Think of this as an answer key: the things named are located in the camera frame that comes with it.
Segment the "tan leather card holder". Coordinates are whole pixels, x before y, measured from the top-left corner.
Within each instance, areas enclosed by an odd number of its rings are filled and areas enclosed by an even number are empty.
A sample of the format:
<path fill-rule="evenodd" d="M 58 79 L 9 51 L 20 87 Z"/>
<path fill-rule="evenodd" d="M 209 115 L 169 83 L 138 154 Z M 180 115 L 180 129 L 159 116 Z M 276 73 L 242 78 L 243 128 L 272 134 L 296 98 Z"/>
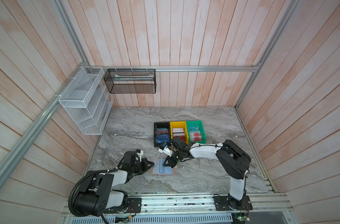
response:
<path fill-rule="evenodd" d="M 175 169 L 171 167 L 165 167 L 163 164 L 165 159 L 153 159 L 154 166 L 150 169 L 151 175 L 175 175 Z"/>

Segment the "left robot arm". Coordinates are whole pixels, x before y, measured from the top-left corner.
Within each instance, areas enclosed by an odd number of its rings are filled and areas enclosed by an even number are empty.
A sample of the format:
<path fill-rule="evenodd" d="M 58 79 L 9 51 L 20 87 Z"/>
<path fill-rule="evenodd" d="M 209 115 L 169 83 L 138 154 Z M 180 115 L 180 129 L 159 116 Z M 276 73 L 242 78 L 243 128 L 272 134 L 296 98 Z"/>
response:
<path fill-rule="evenodd" d="M 88 171 L 73 187 L 68 199 L 68 208 L 76 217 L 100 217 L 107 224 L 105 214 L 118 214 L 116 223 L 128 223 L 141 212 L 141 198 L 129 198 L 127 192 L 114 189 L 128 183 L 154 166 L 143 156 L 142 150 L 127 151 L 117 167 Z"/>

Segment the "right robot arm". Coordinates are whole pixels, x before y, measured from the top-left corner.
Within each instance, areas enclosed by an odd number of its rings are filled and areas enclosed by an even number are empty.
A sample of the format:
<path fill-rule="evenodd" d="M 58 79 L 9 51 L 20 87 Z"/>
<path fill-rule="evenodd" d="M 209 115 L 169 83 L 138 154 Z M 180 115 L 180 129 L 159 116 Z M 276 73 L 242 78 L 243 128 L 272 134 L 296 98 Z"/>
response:
<path fill-rule="evenodd" d="M 164 167 L 174 168 L 178 163 L 195 158 L 218 160 L 230 176 L 230 188 L 226 197 L 214 196 L 214 202 L 226 210 L 241 210 L 246 196 L 246 176 L 251 157 L 232 140 L 218 144 L 186 143 L 178 136 L 163 143 L 159 152 L 167 155 Z"/>

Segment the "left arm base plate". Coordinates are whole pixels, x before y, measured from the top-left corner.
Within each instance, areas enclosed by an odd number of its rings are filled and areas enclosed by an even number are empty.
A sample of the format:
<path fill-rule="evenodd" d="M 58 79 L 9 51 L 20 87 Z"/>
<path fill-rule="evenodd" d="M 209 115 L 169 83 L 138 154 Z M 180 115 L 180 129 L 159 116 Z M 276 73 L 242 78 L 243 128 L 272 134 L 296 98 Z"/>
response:
<path fill-rule="evenodd" d="M 106 209 L 104 214 L 137 214 L 141 212 L 141 208 L 141 198 L 128 198 L 121 206 Z"/>

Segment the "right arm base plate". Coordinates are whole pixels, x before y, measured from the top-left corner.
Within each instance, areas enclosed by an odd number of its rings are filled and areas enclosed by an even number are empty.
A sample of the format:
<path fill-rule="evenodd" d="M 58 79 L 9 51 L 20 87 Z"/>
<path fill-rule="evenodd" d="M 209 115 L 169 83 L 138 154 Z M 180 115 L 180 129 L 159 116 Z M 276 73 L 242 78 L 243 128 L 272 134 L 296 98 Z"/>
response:
<path fill-rule="evenodd" d="M 216 211 L 251 211 L 253 210 L 252 202 L 249 196 L 244 197 L 237 201 L 230 196 L 213 195 Z"/>

